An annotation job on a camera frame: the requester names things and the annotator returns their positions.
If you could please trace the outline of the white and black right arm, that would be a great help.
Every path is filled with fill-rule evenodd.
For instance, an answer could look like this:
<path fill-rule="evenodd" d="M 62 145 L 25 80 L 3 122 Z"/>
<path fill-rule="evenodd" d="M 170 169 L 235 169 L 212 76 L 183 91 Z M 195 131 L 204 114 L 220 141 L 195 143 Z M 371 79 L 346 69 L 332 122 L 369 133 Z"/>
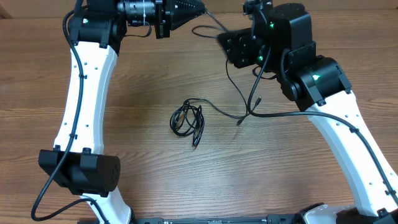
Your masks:
<path fill-rule="evenodd" d="M 243 5 L 252 26 L 217 39 L 237 68 L 258 65 L 280 83 L 319 130 L 340 165 L 354 197 L 347 208 L 316 205 L 304 223 L 396 223 L 397 174 L 389 165 L 359 111 L 351 83 L 339 63 L 318 55 L 312 19 L 300 3 L 271 1 Z"/>

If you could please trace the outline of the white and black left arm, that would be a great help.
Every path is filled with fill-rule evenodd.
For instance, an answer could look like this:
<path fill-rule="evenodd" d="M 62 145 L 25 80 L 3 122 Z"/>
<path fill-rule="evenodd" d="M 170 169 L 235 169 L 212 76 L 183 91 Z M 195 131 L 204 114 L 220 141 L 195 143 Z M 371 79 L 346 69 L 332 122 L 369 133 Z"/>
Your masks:
<path fill-rule="evenodd" d="M 121 162 L 104 154 L 103 118 L 109 81 L 129 26 L 157 38 L 205 13 L 201 1 L 78 1 L 63 20 L 71 77 L 62 125 L 51 150 L 39 154 L 49 182 L 87 203 L 98 223 L 135 223 L 118 189 Z"/>

